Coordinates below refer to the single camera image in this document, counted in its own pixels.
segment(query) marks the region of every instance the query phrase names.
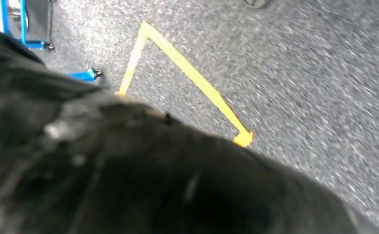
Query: yellow tape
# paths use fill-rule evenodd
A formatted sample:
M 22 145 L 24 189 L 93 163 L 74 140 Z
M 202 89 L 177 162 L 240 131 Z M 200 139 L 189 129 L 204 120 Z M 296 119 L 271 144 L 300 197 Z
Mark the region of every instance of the yellow tape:
M 220 93 L 188 62 L 188 60 L 185 59 L 181 53 L 174 48 L 169 41 L 167 41 L 167 39 L 165 39 L 165 37 L 162 36 L 160 32 L 150 26 L 146 21 L 142 22 L 139 29 L 127 70 L 122 79 L 119 94 L 126 94 L 147 39 L 151 39 L 240 131 L 233 141 L 242 147 L 247 147 L 253 141 L 253 133 L 247 131 L 241 121 L 224 101 Z

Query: black jacket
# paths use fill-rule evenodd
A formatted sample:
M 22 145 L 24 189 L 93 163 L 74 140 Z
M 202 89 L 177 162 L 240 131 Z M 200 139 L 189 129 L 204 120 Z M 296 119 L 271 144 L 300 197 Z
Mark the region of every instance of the black jacket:
M 0 33 L 0 234 L 379 234 L 323 186 Z

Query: carpeted floor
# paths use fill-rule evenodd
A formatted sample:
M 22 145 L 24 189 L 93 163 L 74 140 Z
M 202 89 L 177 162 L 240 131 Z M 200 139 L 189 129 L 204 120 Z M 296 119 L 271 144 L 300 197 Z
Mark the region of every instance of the carpeted floor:
M 379 224 L 379 0 L 273 0 L 261 10 L 242 0 L 79 3 L 54 3 L 56 50 L 38 52 L 48 66 L 102 68 L 100 85 L 116 91 L 146 20 L 254 132 L 250 148 L 333 188 Z M 128 92 L 209 132 L 237 134 L 151 41 Z

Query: blue metal frame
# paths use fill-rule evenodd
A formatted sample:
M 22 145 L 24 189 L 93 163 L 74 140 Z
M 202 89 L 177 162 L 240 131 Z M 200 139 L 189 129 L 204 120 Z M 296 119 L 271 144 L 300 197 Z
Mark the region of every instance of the blue metal frame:
M 5 34 L 12 36 L 9 30 L 9 19 L 7 15 L 7 0 L 0 0 L 2 20 L 3 20 L 3 31 Z M 27 48 L 34 49 L 44 49 L 46 42 L 43 40 L 26 40 L 26 0 L 20 0 L 20 28 L 21 28 L 21 38 L 17 39 Z
M 86 82 L 93 82 L 96 79 L 96 73 L 92 68 L 88 69 L 86 72 L 74 72 L 68 73 L 67 75 Z

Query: caster wheel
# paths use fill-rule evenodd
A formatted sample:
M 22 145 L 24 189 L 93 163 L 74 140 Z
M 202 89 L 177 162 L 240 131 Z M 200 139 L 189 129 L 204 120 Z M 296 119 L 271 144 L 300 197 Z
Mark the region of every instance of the caster wheel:
M 99 69 L 94 69 L 96 77 L 101 77 L 102 76 L 102 71 Z
M 48 50 L 54 50 L 55 46 L 53 44 L 48 43 L 48 44 L 46 44 L 46 49 L 48 49 Z

